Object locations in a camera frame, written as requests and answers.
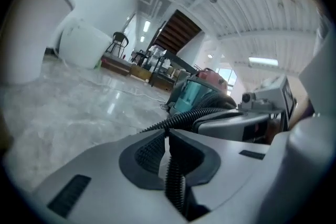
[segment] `white ceiling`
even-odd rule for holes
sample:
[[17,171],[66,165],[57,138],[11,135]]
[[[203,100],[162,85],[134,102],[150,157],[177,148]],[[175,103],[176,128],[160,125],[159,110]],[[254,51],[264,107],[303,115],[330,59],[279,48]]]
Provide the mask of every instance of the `white ceiling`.
[[[277,73],[288,74],[293,94],[305,91],[296,78],[312,58],[318,16],[311,0],[139,0],[139,20],[150,19],[150,42],[178,8],[212,38],[246,90]],[[275,58],[278,68],[249,65],[248,57]]]

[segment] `floor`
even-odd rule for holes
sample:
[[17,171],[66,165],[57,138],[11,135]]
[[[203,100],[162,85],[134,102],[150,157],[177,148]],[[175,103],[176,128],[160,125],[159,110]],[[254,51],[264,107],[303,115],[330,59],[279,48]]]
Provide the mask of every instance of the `floor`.
[[1,88],[2,108],[15,139],[9,174],[26,191],[84,150],[137,134],[166,119],[169,94],[104,68],[84,70],[45,57],[40,78]]

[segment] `gray machine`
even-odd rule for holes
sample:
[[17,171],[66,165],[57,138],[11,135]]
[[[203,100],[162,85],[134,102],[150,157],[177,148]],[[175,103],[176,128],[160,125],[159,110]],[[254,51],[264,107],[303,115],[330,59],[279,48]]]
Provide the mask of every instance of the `gray machine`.
[[[317,116],[276,135],[271,145],[242,142],[241,122],[259,124],[282,113],[286,128],[294,108],[285,76],[244,95],[232,111],[240,115],[201,122],[201,134],[155,130],[86,150],[40,184],[33,193],[36,208],[74,223],[287,222],[336,154],[328,88],[336,85],[333,40],[334,33],[300,75]],[[329,74],[317,78],[318,91],[312,70]],[[166,139],[171,162],[163,180],[158,174]]]

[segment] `ceiling light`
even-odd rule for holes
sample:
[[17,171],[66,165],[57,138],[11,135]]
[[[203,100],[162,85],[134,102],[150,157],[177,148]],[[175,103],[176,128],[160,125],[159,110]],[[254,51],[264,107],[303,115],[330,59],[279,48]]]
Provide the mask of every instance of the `ceiling light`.
[[147,20],[147,21],[145,22],[145,26],[143,27],[143,31],[144,31],[144,32],[147,32],[147,31],[148,31],[148,28],[149,28],[150,25],[151,25],[151,22]]
[[248,57],[249,61],[252,63],[262,63],[264,65],[278,66],[278,60],[268,59],[268,58],[258,58],[258,57]]

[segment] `brown box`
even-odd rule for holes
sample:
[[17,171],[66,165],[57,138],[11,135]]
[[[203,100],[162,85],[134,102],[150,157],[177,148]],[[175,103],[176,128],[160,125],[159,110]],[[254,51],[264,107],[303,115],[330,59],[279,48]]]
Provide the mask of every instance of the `brown box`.
[[130,74],[139,78],[139,79],[142,79],[142,80],[146,80],[151,77],[152,73],[149,72],[148,70],[142,68],[142,67],[138,67],[136,65],[133,65],[131,67],[131,71],[130,71]]

